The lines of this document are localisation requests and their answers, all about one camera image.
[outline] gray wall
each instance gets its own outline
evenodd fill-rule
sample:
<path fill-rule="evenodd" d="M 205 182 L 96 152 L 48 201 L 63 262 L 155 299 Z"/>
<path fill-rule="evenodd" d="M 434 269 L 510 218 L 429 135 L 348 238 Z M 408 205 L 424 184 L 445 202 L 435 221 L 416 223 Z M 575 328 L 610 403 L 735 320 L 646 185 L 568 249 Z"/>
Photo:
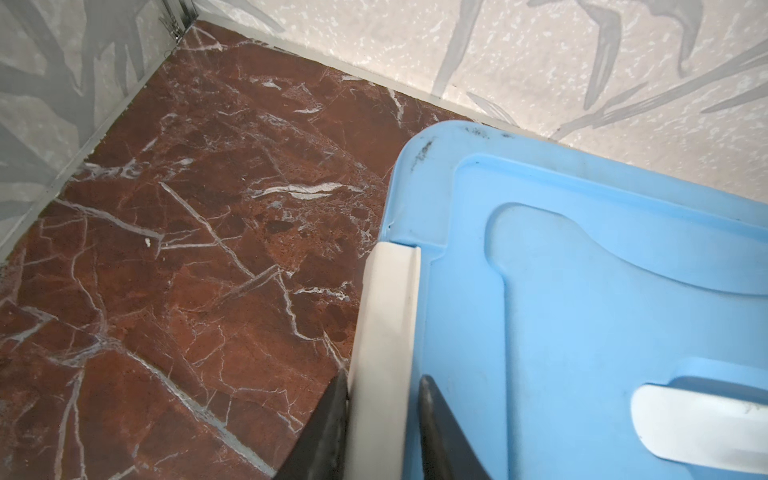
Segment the gray wall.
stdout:
<path fill-rule="evenodd" d="M 197 0 L 570 147 L 768 202 L 766 0 Z"/>
<path fill-rule="evenodd" d="M 150 0 L 0 2 L 0 260 L 174 47 L 162 14 Z"/>

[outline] red marble surface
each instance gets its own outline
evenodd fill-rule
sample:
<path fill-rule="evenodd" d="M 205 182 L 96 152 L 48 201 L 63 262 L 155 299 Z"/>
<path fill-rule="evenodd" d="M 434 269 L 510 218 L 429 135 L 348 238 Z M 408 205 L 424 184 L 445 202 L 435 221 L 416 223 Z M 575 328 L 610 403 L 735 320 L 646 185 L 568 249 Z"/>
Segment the red marble surface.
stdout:
<path fill-rule="evenodd" d="M 273 474 L 399 150 L 457 117 L 193 27 L 2 267 L 0 478 Z"/>

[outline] marble tile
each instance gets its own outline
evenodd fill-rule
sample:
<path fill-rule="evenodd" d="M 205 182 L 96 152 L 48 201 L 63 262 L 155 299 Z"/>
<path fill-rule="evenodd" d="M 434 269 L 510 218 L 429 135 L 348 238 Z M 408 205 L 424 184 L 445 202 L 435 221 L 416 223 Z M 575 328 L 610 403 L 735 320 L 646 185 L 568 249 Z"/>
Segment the marble tile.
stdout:
<path fill-rule="evenodd" d="M 398 152 L 457 117 L 195 25 L 2 267 L 0 477 L 271 476 Z"/>

